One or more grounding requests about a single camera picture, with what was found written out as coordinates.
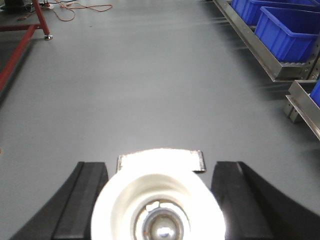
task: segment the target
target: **metal shelf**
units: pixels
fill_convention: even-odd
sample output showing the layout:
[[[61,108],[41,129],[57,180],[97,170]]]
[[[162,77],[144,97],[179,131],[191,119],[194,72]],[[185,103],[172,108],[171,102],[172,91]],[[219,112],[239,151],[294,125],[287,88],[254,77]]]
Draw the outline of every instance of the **metal shelf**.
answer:
[[[304,85],[303,81],[294,81],[287,95],[288,102],[284,113],[293,122],[305,121],[316,137],[320,140],[320,108],[309,96],[315,83]]]
[[[308,80],[312,71],[316,77],[311,78],[311,81],[314,82],[317,79],[319,71],[315,72],[313,66],[315,65],[316,59],[318,59],[318,42],[315,50],[311,54],[312,56],[306,63],[279,62],[226,0],[213,0],[213,2],[229,21],[272,81],[292,82],[294,80]]]

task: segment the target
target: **electrical cable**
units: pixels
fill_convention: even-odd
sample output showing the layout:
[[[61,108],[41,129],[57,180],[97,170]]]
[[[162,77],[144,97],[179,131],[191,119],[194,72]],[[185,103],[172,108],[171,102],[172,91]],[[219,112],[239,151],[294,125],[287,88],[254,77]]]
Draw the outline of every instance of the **electrical cable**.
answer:
[[[89,5],[89,6],[87,6],[87,5],[83,5],[83,4],[81,4],[81,3],[74,2],[74,1],[76,1],[76,0],[67,0],[67,1],[65,1],[65,0],[64,0],[64,1],[55,0],[55,2],[48,2],[48,0],[43,0],[43,3],[39,3],[39,4],[40,4],[40,6],[46,7],[46,9],[48,9],[48,10],[52,10],[52,11],[54,12],[54,14],[56,15],[56,17],[57,17],[60,21],[63,21],[63,22],[70,22],[70,21],[72,21],[73,19],[75,19],[75,17],[76,17],[76,12],[74,11],[74,9],[92,9],[92,10],[94,10],[94,11],[97,11],[97,12],[99,12],[99,13],[102,13],[102,12],[106,12],[106,11],[108,11],[108,10],[110,10],[110,9],[113,8],[113,5],[112,5],[112,4],[98,4],[98,5]],[[73,13],[73,17],[71,17],[70,19],[63,19],[63,18],[61,18],[61,17],[58,15],[58,13],[55,11],[54,8],[52,8],[52,9],[48,8],[48,5],[49,5],[49,4],[59,4],[59,6],[60,6],[61,9],[66,9],[66,10],[72,12],[72,13]],[[34,11],[34,12],[31,12],[31,13],[25,15],[25,16],[19,17],[19,18],[18,18],[18,21],[26,20],[28,17],[30,17],[30,16],[33,15],[34,13],[35,13],[35,11]]]
[[[80,3],[78,3],[78,2],[63,4],[62,1],[59,1],[59,0],[55,0],[55,1],[56,1],[57,4],[60,5],[60,8],[62,8],[62,9],[67,9],[67,10],[73,12],[73,17],[72,17],[72,18],[70,18],[70,19],[63,19],[63,18],[61,18],[61,17],[57,14],[57,12],[55,11],[55,9],[52,9],[52,11],[53,11],[54,14],[57,16],[57,18],[58,18],[59,20],[63,21],[63,22],[70,22],[70,21],[72,21],[73,19],[75,19],[75,17],[76,17],[76,12],[74,11],[74,9],[92,9],[92,10],[94,10],[94,11],[97,11],[97,12],[102,13],[102,12],[106,12],[106,11],[110,10],[110,9],[113,7],[112,4],[101,4],[101,5],[89,5],[89,6],[86,6],[86,5],[80,4]],[[74,4],[77,4],[77,5],[80,5],[80,6],[70,7],[71,5],[74,5]],[[107,7],[107,8],[100,10],[100,9],[97,9],[96,7]]]

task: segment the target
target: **white cylindrical part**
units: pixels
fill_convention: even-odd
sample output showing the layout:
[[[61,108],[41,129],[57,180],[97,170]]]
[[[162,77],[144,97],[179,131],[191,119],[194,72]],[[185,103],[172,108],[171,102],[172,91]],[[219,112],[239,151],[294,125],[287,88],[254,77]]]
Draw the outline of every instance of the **white cylindrical part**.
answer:
[[[163,219],[156,220],[156,211]],[[149,216],[155,219],[146,223],[156,229],[153,233],[142,229]],[[174,232],[176,226],[182,234]],[[102,189],[92,214],[92,240],[153,240],[152,236],[165,240],[225,239],[223,214],[192,171],[163,165],[124,167]]]

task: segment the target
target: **red metal frame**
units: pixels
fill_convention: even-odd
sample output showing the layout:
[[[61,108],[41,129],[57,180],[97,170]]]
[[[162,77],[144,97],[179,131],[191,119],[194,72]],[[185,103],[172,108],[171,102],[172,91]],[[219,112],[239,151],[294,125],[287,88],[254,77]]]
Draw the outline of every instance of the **red metal frame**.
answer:
[[[0,26],[0,32],[8,32],[8,31],[21,31],[26,30],[23,38],[20,40],[18,46],[14,50],[7,64],[3,68],[2,72],[0,72],[0,92],[4,89],[7,81],[13,72],[15,66],[17,65],[19,59],[24,53],[28,43],[30,42],[31,37],[37,29],[42,29],[45,35],[49,35],[50,31],[48,25],[45,20],[44,13],[42,12],[38,0],[32,0],[33,6],[36,11],[36,15],[38,16],[39,22],[38,24],[23,24],[23,25],[9,25],[9,26]]]

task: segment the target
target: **gray floor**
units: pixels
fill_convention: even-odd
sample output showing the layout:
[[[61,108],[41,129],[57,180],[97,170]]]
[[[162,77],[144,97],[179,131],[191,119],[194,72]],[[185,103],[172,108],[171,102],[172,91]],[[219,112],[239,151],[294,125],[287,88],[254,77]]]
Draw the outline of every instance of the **gray floor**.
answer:
[[[1,240],[78,161],[106,162],[112,176],[118,155],[158,147],[202,150],[208,186],[217,161],[244,161],[320,214],[319,141],[285,118],[290,85],[268,78],[212,3],[83,3],[114,8],[67,23],[46,12],[54,40],[33,36],[0,105]],[[0,36],[3,64],[19,33]]]

